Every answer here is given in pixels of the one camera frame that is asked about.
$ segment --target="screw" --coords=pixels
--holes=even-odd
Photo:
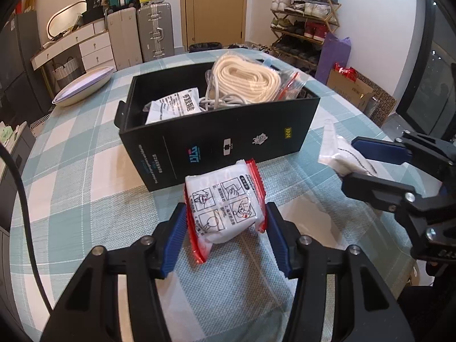
[[[415,202],[415,196],[412,193],[405,193],[405,199],[410,203]]]
[[[436,235],[437,233],[435,232],[433,227],[428,227],[426,229],[426,236],[429,240],[434,240]]]
[[[359,255],[361,253],[361,248],[359,248],[359,246],[357,246],[356,244],[352,244],[351,246],[348,246],[348,251],[352,254],[352,255]]]
[[[141,238],[141,244],[144,244],[145,246],[150,246],[153,243],[155,243],[155,239],[150,235],[146,235],[145,237]]]
[[[301,235],[299,237],[299,243],[301,243],[303,246],[308,246],[310,243],[312,243],[312,238],[308,235]]]
[[[92,255],[99,256],[104,252],[103,246],[96,246],[92,248]]]

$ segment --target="beige suitcase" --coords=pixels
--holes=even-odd
[[[108,32],[117,70],[143,62],[134,7],[109,14]]]

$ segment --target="brown cardboard box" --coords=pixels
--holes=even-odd
[[[327,86],[351,102],[360,111],[364,111],[369,99],[373,96],[373,90],[369,85],[359,79],[353,82],[334,69],[331,69]]]

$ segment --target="checkered tablecloth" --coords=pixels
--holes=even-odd
[[[168,220],[182,199],[182,185],[147,191],[113,124],[132,77],[214,61],[224,52],[183,54],[121,70],[85,101],[52,112],[22,176],[36,260],[52,305],[93,246],[131,245]],[[268,57],[257,51],[238,52],[252,59]],[[290,68],[275,58],[272,64]],[[392,214],[345,197],[339,178],[317,162],[325,119],[334,121],[347,140],[386,136],[320,82],[310,78],[306,87],[321,100],[300,152],[259,164],[267,201],[274,201],[285,219],[326,246],[344,249],[359,244],[398,295],[412,266],[405,231]],[[425,192],[411,166],[376,168],[383,176]],[[10,243],[17,309],[24,329],[37,341],[48,314],[31,273],[18,201]],[[247,230],[215,245],[203,265],[195,264],[185,239],[175,271],[157,285],[173,341],[279,341],[296,282],[277,269],[267,235]]]

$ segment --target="silver suitcase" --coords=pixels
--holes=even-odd
[[[138,28],[144,61],[174,55],[171,4],[153,3],[141,7]]]
[[[117,70],[141,64],[136,9],[129,7],[108,15],[108,32]]]

